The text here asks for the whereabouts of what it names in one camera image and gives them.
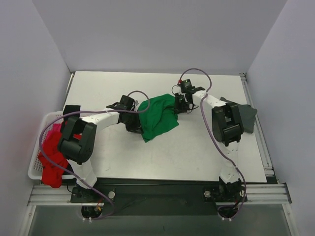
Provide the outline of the green t shirt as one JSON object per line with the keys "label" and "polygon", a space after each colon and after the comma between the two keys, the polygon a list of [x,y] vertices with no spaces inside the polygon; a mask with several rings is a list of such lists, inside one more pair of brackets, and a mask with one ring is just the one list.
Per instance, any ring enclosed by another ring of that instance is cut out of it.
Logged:
{"label": "green t shirt", "polygon": [[174,113],[174,96],[164,94],[150,98],[149,102],[148,110],[139,114],[142,138],[146,143],[179,126],[178,115]]}

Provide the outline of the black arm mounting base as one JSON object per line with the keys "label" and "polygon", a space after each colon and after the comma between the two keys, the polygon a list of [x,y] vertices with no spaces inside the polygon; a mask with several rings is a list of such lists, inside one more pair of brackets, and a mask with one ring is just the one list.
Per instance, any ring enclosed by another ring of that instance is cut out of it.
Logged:
{"label": "black arm mounting base", "polygon": [[82,204],[84,216],[92,218],[111,211],[115,216],[207,216],[232,219],[248,198],[239,180],[219,181],[145,180],[100,178],[94,190],[78,185],[71,203]]}

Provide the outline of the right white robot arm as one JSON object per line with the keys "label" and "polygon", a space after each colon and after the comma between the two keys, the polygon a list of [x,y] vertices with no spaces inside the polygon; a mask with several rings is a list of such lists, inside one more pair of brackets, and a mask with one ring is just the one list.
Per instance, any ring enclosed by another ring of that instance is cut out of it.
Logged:
{"label": "right white robot arm", "polygon": [[174,113],[190,113],[200,108],[210,138],[223,157],[219,180],[225,184],[218,188],[218,195],[222,200],[229,201],[236,194],[231,184],[241,180],[238,147],[244,127],[238,105],[209,95],[204,88],[193,86],[190,79],[180,79],[177,87],[180,92],[174,94]]}

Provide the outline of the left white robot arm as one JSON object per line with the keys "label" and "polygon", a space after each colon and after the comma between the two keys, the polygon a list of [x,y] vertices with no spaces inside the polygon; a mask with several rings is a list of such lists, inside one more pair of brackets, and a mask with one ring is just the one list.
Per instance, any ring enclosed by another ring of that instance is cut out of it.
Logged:
{"label": "left white robot arm", "polygon": [[67,119],[58,143],[58,151],[70,164],[76,183],[84,188],[82,197],[87,202],[95,202],[100,192],[94,187],[97,177],[91,163],[97,132],[122,123],[130,133],[143,133],[139,114],[135,113],[137,105],[133,98],[123,95],[119,102],[107,106],[104,113],[82,118],[74,115]]}

